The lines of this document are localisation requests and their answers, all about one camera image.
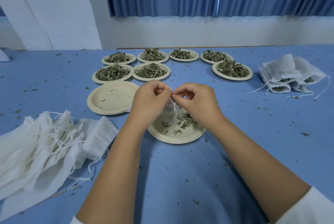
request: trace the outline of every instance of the hand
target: hand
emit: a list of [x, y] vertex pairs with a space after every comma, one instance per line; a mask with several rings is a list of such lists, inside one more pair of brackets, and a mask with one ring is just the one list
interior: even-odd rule
[[208, 130], [225, 119], [213, 88], [207, 85], [185, 83], [173, 91], [172, 99]]
[[145, 83], [135, 93], [129, 119], [146, 130], [161, 114], [171, 95], [171, 88], [161, 81]]

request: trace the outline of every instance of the paper plate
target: paper plate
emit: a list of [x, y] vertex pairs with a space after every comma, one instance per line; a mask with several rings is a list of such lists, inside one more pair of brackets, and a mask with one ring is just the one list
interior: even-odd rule
[[137, 80], [141, 80], [141, 81], [150, 81], [150, 80], [161, 80], [163, 78], [166, 78], [169, 74], [170, 74], [170, 69], [168, 66], [161, 64], [161, 63], [156, 63], [157, 65], [159, 65], [161, 67], [161, 69], [167, 71], [167, 73], [165, 73], [163, 76], [157, 77], [157, 78], [142, 78], [136, 75], [136, 70], [140, 70], [143, 66], [145, 65], [149, 65], [150, 63], [143, 63], [143, 64], [139, 64], [137, 66], [135, 66], [134, 69], [134, 73], [133, 73], [133, 77], [136, 78]]
[[181, 49], [181, 51], [190, 52], [190, 55], [191, 55], [193, 58], [190, 58], [190, 59], [188, 59], [188, 60], [183, 59], [183, 58], [175, 58], [175, 57], [171, 56], [172, 51], [170, 51], [168, 55], [169, 55], [169, 57], [170, 57], [171, 59], [176, 60], [176, 61], [193, 61], [193, 60], [196, 60], [196, 59], [199, 58], [198, 53], [195, 52], [195, 51], [187, 50], [187, 49]]
[[114, 80], [114, 81], [101, 81], [101, 80], [98, 80], [98, 79], [96, 78], [96, 73], [97, 73], [97, 71], [95, 71], [95, 73], [94, 73], [93, 76], [92, 76], [92, 80], [93, 80], [93, 82], [100, 83], [100, 84], [106, 84], [106, 83], [109, 83], [109, 82], [120, 82], [120, 81], [125, 81], [126, 79], [130, 78], [130, 77], [133, 75], [134, 70], [133, 70], [133, 67], [132, 67], [132, 66], [129, 66], [129, 65], [120, 65], [120, 66], [122, 66], [122, 67], [124, 67], [124, 68], [130, 70], [130, 73], [129, 73], [128, 75], [125, 75], [123, 78], [120, 78], [119, 80]]
[[109, 82], [89, 94], [87, 105], [92, 112], [101, 115], [119, 114], [131, 107], [138, 88], [139, 86], [132, 82]]
[[[233, 57], [230, 55], [230, 54], [227, 54], [227, 53], [225, 53], [226, 54], [226, 58], [228, 59], [228, 60], [233, 60]], [[208, 62], [208, 63], [210, 63], [210, 64], [214, 64], [215, 62], [214, 61], [211, 61], [211, 60], [207, 60], [207, 59], [205, 59], [205, 58], [203, 58], [203, 53], [201, 54], [201, 59], [203, 60], [203, 61], [205, 61], [205, 62]]]
[[137, 59], [140, 61], [140, 62], [144, 62], [144, 63], [162, 63], [162, 62], [165, 62], [169, 59], [169, 56], [167, 53], [164, 53], [162, 51], [158, 51], [159, 53], [161, 53], [165, 58], [163, 60], [159, 60], [159, 61], [147, 61], [147, 60], [143, 60], [142, 58], [140, 58], [140, 56], [143, 54], [143, 53], [139, 53], [138, 56], [137, 56]]
[[244, 80], [249, 80], [253, 76], [253, 72], [248, 66], [245, 66], [244, 64], [241, 64], [241, 63], [238, 63], [238, 62], [236, 62], [236, 64], [241, 64], [243, 67], [245, 67], [248, 70], [249, 74], [246, 77], [231, 77], [231, 76], [224, 75], [217, 70], [217, 67], [218, 67], [219, 63], [221, 63], [221, 61], [218, 61], [218, 62], [214, 63], [212, 65], [212, 70], [215, 72], [215, 74], [217, 74], [217, 75], [219, 75], [219, 76], [221, 76], [225, 79], [235, 80], [235, 81], [244, 81]]
[[[182, 117], [187, 111], [185, 109], [181, 109], [178, 111], [177, 116]], [[186, 127], [185, 129], [181, 129], [180, 125], [178, 125], [178, 119], [174, 120], [174, 124], [168, 127], [164, 126], [162, 122], [170, 122], [174, 116], [174, 112], [163, 112], [149, 127], [148, 131], [153, 135], [153, 137], [161, 140], [162, 142], [167, 142], [171, 144], [184, 144], [188, 142], [192, 142], [203, 135], [205, 129], [198, 123], [193, 123], [190, 127]], [[173, 134], [173, 130], [180, 129], [183, 134], [177, 133]]]
[[[129, 61], [126, 61], [126, 62], [120, 62], [118, 63], [119, 65], [126, 65], [126, 64], [130, 64], [132, 63], [133, 61], [135, 61], [137, 59], [136, 56], [134, 56], [133, 54], [130, 54], [130, 53], [126, 53], [125, 55], [128, 55], [130, 56], [130, 60]], [[106, 59], [109, 58], [109, 55], [108, 56], [105, 56], [102, 58], [101, 62], [105, 65], [115, 65], [115, 63], [110, 63], [110, 62], [106, 62]]]

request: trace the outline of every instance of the blue tablecloth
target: blue tablecloth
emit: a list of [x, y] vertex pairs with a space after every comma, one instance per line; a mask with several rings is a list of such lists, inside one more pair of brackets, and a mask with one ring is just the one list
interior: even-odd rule
[[[206, 49], [193, 50], [201, 54]], [[270, 93], [267, 96], [263, 88], [249, 93], [263, 85], [258, 74], [261, 63], [286, 53], [305, 58], [333, 77], [334, 45], [213, 50], [232, 55], [237, 62], [249, 66], [254, 76], [241, 82], [221, 80], [211, 70], [211, 64], [201, 59], [188, 63], [169, 59], [165, 64], [172, 73], [163, 81], [173, 89], [185, 82], [213, 87], [220, 108], [229, 120], [334, 201], [333, 87], [330, 86], [317, 101], [312, 99], [315, 95], [301, 99], [286, 98], [301, 94], [299, 92]], [[123, 51], [138, 55], [143, 50]], [[36, 118], [43, 111], [64, 112], [67, 109], [78, 119], [101, 117], [90, 111], [86, 100], [90, 92], [99, 86], [92, 81], [92, 74], [103, 66], [101, 58], [114, 53], [114, 50], [5, 52], [12, 61], [0, 63], [0, 134], [15, 129], [23, 122], [24, 116]], [[144, 83], [134, 78], [128, 80], [137, 85]], [[324, 79], [310, 89], [317, 94], [326, 85], [327, 79]], [[127, 113], [123, 113], [109, 116], [109, 119], [120, 128], [126, 117]], [[103, 161], [97, 164], [94, 179], [102, 164]], [[87, 165], [85, 163], [79, 170], [83, 177], [88, 175]], [[183, 145], [160, 142], [146, 132], [141, 146], [140, 166], [135, 223], [235, 224], [267, 221], [223, 148], [208, 131], [198, 140]], [[84, 182], [81, 188], [48, 199], [3, 223], [69, 223], [93, 182]]]

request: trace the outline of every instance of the white sleeve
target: white sleeve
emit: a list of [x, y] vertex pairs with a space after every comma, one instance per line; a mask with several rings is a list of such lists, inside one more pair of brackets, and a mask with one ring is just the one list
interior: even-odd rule
[[78, 219], [74, 216], [70, 224], [83, 224], [83, 223], [78, 221]]
[[334, 204], [312, 187], [276, 224], [332, 224]]

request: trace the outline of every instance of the plate of dried herbs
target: plate of dried herbs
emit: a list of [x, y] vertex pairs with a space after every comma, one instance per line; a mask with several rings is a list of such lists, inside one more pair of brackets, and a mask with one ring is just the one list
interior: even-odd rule
[[205, 128], [183, 108], [178, 110], [173, 123], [167, 126], [174, 115], [174, 112], [163, 112], [147, 130], [158, 140], [171, 144], [192, 142], [205, 132]]
[[193, 61], [199, 58], [197, 52], [187, 49], [176, 49], [169, 53], [169, 57], [177, 61]]
[[137, 59], [144, 63], [162, 63], [169, 59], [167, 53], [159, 51], [159, 48], [146, 48], [143, 53], [139, 53]]
[[205, 52], [201, 54], [201, 59], [210, 64], [214, 64], [218, 61], [233, 60], [233, 57], [227, 53], [206, 50]]
[[109, 82], [89, 94], [87, 105], [92, 112], [101, 115], [120, 114], [131, 107], [138, 88], [139, 86], [132, 82]]
[[231, 60], [216, 62], [212, 65], [212, 70], [225, 79], [235, 81], [248, 80], [253, 76], [253, 72], [248, 66]]
[[105, 66], [97, 70], [93, 76], [92, 80], [96, 83], [105, 84], [111, 81], [125, 81], [130, 78], [134, 73], [134, 69], [129, 65], [111, 65]]
[[101, 62], [105, 65], [119, 65], [130, 64], [137, 59], [136, 56], [130, 53], [121, 53], [117, 51], [116, 53], [110, 54], [102, 58]]
[[143, 63], [134, 67], [133, 77], [141, 81], [161, 80], [170, 74], [168, 66], [161, 63]]

